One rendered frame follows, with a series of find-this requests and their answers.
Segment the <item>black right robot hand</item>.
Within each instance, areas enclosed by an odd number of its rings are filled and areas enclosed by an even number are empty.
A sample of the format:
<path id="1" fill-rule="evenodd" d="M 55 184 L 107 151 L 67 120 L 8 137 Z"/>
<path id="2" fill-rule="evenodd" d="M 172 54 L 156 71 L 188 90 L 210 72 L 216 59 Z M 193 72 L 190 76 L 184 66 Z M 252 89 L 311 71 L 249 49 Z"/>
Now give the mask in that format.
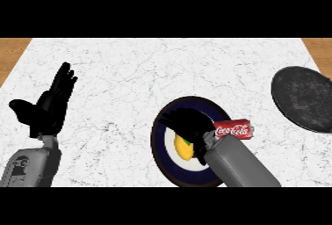
<path id="1" fill-rule="evenodd" d="M 178 108 L 170 113 L 163 114 L 159 120 L 176 134 L 194 144 L 194 151 L 198 161 L 203 165 L 207 164 L 204 155 L 207 147 L 204 142 L 204 134 L 215 131 L 215 123 L 206 113 L 193 108 Z"/>

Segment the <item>yellow lemon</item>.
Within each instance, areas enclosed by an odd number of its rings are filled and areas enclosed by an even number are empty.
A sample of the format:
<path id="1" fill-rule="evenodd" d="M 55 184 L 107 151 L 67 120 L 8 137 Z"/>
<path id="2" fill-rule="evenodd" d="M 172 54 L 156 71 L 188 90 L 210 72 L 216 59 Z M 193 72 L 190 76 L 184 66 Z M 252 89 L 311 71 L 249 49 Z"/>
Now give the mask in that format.
<path id="1" fill-rule="evenodd" d="M 175 146 L 181 158 L 190 161 L 195 155 L 194 144 L 184 137 L 176 135 Z"/>

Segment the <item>dark blue and white plate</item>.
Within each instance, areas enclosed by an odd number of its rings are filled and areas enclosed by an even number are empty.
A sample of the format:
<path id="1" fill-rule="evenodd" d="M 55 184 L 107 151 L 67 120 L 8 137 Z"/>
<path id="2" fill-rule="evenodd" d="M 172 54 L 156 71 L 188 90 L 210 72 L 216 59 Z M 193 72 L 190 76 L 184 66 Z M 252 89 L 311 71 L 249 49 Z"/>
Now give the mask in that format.
<path id="1" fill-rule="evenodd" d="M 188 96 L 172 101 L 156 117 L 151 133 L 151 147 L 159 169 L 175 185 L 181 187 L 218 187 L 222 180 L 209 165 L 203 166 L 194 157 L 190 161 L 179 157 L 176 151 L 176 133 L 159 120 L 165 113 L 179 107 L 203 111 L 213 121 L 229 120 L 231 116 L 222 107 L 207 98 Z"/>

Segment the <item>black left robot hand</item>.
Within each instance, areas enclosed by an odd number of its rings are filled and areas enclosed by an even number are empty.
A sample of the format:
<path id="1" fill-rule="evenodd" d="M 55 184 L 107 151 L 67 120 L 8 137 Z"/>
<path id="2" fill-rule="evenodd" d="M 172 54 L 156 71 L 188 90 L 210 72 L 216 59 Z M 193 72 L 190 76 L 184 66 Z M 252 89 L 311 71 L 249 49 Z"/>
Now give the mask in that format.
<path id="1" fill-rule="evenodd" d="M 57 136 L 61 132 L 77 80 L 70 63 L 64 62 L 51 88 L 44 92 L 38 103 L 32 104 L 24 99 L 14 99 L 10 102 L 18 121 L 30 126 L 32 138 L 39 138 L 44 135 Z"/>

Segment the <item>red soda can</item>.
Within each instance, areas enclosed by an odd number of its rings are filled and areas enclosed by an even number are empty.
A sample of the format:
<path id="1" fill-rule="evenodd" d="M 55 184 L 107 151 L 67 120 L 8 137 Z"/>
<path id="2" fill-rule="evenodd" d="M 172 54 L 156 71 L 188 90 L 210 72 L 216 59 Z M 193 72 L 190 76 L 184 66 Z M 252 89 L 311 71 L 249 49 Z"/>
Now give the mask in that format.
<path id="1" fill-rule="evenodd" d="M 250 140 L 253 138 L 253 125 L 247 119 L 216 121 L 215 127 L 218 138 L 229 134 L 241 140 Z"/>

